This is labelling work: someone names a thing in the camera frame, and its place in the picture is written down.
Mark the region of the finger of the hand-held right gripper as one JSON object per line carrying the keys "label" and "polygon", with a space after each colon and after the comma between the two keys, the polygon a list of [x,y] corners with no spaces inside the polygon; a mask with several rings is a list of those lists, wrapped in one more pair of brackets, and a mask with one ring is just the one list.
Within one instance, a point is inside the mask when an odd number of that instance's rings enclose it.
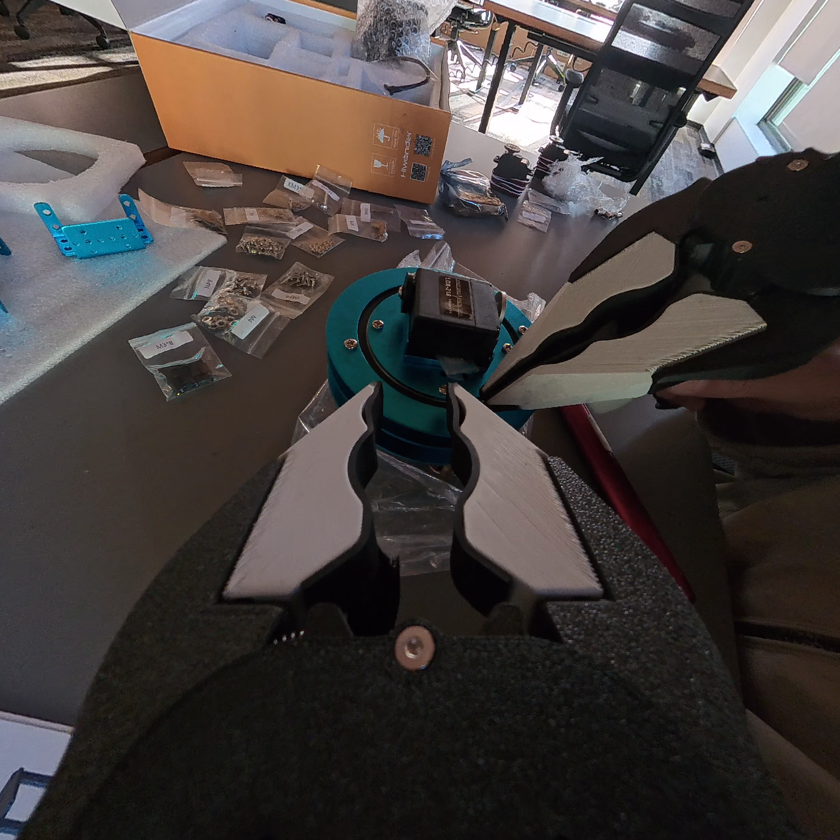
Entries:
{"label": "finger of the hand-held right gripper", "polygon": [[486,382],[499,393],[541,364],[582,350],[606,324],[609,301],[667,280],[675,271],[676,245],[651,233],[586,273],[567,281]]}
{"label": "finger of the hand-held right gripper", "polygon": [[611,410],[648,393],[654,374],[665,367],[766,327],[746,301],[698,293],[671,304],[642,331],[594,342],[557,364],[540,364],[484,401],[523,410],[603,403]]}

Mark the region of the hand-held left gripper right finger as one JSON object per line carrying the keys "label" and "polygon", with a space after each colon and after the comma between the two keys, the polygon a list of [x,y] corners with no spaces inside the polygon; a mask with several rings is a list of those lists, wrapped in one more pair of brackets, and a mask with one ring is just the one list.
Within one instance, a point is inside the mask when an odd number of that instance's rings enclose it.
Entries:
{"label": "hand-held left gripper right finger", "polygon": [[448,388],[463,483],[450,570],[473,606],[599,600],[602,584],[542,450],[460,385]]}

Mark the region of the red electric screwdriver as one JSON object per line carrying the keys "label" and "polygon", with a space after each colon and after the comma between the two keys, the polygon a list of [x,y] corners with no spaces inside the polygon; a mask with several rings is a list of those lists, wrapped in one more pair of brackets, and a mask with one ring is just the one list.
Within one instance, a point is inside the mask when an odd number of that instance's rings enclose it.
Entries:
{"label": "red electric screwdriver", "polygon": [[634,486],[615,457],[590,410],[583,404],[562,406],[560,414],[587,461],[604,497],[625,524],[658,557],[691,602],[696,600],[688,580],[649,516]]}

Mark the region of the black servo motor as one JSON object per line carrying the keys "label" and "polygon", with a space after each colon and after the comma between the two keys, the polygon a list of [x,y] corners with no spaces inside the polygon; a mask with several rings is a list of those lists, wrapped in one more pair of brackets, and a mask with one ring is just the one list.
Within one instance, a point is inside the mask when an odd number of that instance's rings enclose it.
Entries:
{"label": "black servo motor", "polygon": [[461,360],[468,371],[488,367],[507,309],[503,291],[451,271],[415,268],[407,272],[400,298],[408,317],[407,357]]}

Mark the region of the blue round turntable base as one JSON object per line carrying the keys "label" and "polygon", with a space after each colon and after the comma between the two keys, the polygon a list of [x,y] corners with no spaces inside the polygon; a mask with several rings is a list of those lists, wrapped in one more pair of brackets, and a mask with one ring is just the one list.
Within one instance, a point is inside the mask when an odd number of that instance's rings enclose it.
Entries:
{"label": "blue round turntable base", "polygon": [[462,360],[422,360],[405,355],[408,317],[400,289],[411,268],[365,276],[332,305],[327,321],[328,375],[338,405],[373,382],[382,383],[383,415],[377,444],[418,464],[442,466],[452,456],[446,392],[453,382],[473,396],[532,323],[525,302],[507,299],[493,358],[483,371]]}

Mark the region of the person's right forearm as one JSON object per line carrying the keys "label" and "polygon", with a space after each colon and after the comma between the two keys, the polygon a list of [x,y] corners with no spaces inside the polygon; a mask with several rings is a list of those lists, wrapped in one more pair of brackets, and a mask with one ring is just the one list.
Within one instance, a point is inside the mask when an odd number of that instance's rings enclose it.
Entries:
{"label": "person's right forearm", "polygon": [[725,519],[764,502],[801,512],[838,512],[838,421],[806,421],[709,402],[697,414],[714,456],[730,471],[717,479]]}

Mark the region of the person's right hand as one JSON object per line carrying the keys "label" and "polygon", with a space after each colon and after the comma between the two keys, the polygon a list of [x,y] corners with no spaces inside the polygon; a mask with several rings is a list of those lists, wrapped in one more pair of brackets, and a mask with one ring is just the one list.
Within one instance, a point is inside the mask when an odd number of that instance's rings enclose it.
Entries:
{"label": "person's right hand", "polygon": [[685,381],[656,396],[692,411],[711,400],[728,401],[755,413],[783,414],[806,421],[839,419],[839,342],[785,373],[755,380]]}

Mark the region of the large clear plastic bag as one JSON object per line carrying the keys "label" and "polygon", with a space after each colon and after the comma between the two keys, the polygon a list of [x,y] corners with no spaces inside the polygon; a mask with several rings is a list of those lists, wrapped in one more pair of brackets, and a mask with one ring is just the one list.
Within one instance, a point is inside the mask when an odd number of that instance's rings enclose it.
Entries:
{"label": "large clear plastic bag", "polygon": [[[424,258],[419,252],[413,252],[397,268],[404,267],[452,269],[460,275],[478,279],[455,263],[445,242],[436,243]],[[544,300],[533,293],[521,302],[527,304],[526,312],[532,320],[544,306]],[[339,406],[331,393],[328,375],[328,380],[300,414],[292,442],[296,443],[311,432]],[[378,444],[377,455],[379,466],[367,491],[382,550],[391,558],[399,559],[403,575],[446,570],[455,505],[460,494],[449,462],[445,465],[418,464],[392,455]]]}

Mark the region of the black office chair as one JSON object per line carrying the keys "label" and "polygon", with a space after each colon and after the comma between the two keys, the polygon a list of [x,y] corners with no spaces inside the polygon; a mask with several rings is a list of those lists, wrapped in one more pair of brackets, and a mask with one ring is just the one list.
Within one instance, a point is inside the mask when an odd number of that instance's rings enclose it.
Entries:
{"label": "black office chair", "polygon": [[596,172],[649,177],[751,1],[625,2],[585,73],[568,70],[552,123]]}

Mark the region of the blue-tinted bag of parts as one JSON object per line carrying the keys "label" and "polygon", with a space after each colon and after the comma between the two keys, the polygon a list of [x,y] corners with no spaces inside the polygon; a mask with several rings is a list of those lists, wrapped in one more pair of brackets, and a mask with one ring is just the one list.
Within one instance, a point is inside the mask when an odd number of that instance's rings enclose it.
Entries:
{"label": "blue-tinted bag of parts", "polygon": [[437,186],[440,201],[458,217],[494,217],[507,221],[507,206],[491,191],[489,178],[467,168],[470,163],[468,157],[442,164]]}

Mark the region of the group of small screw bags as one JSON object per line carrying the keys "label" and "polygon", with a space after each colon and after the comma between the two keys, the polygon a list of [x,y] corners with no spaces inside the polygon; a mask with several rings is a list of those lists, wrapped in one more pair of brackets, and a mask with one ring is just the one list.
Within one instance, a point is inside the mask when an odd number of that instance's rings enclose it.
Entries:
{"label": "group of small screw bags", "polygon": [[[196,223],[212,232],[222,230],[222,220],[246,225],[237,250],[253,256],[281,259],[291,243],[288,229],[309,227],[301,217],[281,211],[274,224],[257,224],[257,213],[265,207],[226,208],[199,211],[158,202],[139,191],[143,218],[161,219],[174,226]],[[203,308],[179,327],[132,339],[129,344],[153,374],[167,400],[219,382],[230,372],[210,346],[209,335],[262,358],[277,341],[280,332],[313,301],[321,297],[333,277],[300,262],[294,263],[268,291],[267,275],[210,266],[195,266],[182,274],[172,297],[200,301]]]}

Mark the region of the person's beige jacket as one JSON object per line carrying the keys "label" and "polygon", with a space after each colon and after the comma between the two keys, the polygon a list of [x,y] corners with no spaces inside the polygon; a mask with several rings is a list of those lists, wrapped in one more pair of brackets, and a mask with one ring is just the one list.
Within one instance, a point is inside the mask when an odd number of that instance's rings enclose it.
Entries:
{"label": "person's beige jacket", "polygon": [[838,512],[748,507],[721,520],[748,723],[812,838],[839,835]]}

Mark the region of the white foam sheet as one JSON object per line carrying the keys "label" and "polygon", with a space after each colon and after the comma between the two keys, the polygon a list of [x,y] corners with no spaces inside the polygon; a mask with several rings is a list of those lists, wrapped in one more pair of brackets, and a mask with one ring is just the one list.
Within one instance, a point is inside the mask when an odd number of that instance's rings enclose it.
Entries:
{"label": "white foam sheet", "polygon": [[12,252],[2,256],[2,402],[226,244],[202,225],[158,224],[140,198],[152,243],[89,259],[60,255],[34,210],[2,214]]}

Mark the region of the bubble wrap bundle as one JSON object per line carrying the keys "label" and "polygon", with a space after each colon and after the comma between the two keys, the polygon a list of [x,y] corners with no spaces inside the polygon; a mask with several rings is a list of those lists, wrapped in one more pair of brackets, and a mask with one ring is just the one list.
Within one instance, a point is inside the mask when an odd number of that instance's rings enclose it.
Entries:
{"label": "bubble wrap bundle", "polygon": [[402,57],[428,63],[430,39],[425,2],[363,1],[358,3],[350,54],[368,62]]}

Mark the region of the group of blue metal brackets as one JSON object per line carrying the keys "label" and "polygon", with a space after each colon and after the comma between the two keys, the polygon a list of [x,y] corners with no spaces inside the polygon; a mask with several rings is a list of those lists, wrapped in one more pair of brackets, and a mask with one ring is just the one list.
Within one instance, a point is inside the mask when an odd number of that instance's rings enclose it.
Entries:
{"label": "group of blue metal brackets", "polygon": [[131,196],[110,218],[71,223],[47,203],[31,213],[2,213],[2,318],[42,324],[53,318],[96,321],[145,283],[139,253],[154,237]]}

